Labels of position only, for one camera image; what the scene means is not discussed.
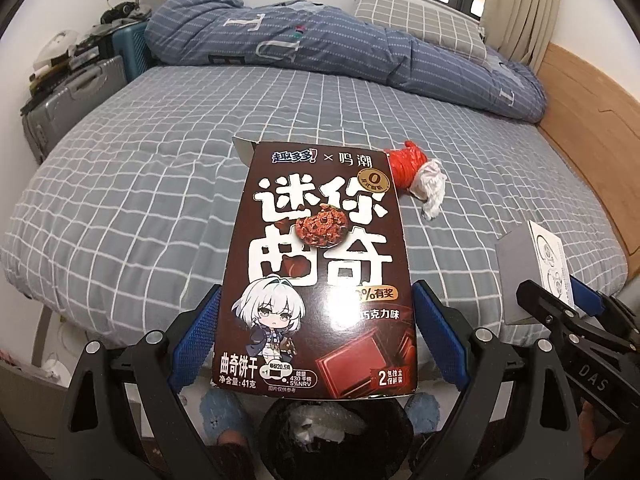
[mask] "curtain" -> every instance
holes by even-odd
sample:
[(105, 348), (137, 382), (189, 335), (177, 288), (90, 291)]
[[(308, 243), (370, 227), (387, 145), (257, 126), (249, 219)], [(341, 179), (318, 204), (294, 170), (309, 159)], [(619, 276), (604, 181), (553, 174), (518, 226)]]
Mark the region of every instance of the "curtain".
[(556, 26), (560, 0), (486, 0), (486, 44), (537, 72)]

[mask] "suitcase handle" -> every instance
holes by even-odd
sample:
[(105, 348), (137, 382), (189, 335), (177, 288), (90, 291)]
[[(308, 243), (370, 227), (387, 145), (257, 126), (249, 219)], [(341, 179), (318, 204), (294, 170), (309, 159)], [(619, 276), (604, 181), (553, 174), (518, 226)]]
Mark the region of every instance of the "suitcase handle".
[(66, 87), (69, 88), (72, 99), (80, 100), (100, 88), (106, 79), (102, 67), (94, 66), (67, 83)]

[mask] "red bundle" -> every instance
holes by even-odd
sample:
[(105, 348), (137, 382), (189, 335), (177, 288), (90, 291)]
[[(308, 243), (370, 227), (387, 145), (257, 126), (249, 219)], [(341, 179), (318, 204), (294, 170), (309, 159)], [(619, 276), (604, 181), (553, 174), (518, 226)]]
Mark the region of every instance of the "red bundle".
[(410, 140), (404, 142), (402, 150), (386, 150), (396, 189), (409, 189), (415, 174), (427, 163), (427, 156)]

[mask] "wooden headboard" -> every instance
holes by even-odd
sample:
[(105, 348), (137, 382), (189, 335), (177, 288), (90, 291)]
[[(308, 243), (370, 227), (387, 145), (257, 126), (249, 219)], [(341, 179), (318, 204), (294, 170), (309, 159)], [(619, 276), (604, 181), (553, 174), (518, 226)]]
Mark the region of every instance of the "wooden headboard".
[(538, 77), (548, 97), (540, 131), (600, 199), (631, 279), (640, 272), (640, 103), (555, 44)]

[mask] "pillow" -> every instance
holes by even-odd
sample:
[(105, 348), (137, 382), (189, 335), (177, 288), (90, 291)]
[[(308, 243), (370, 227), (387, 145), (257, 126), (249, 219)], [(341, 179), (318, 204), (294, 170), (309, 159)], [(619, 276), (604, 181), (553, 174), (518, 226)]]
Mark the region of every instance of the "pillow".
[(491, 70), (478, 22), (442, 9), (437, 4), (418, 4), (408, 0), (356, 0), (354, 15), (364, 22), (407, 32)]

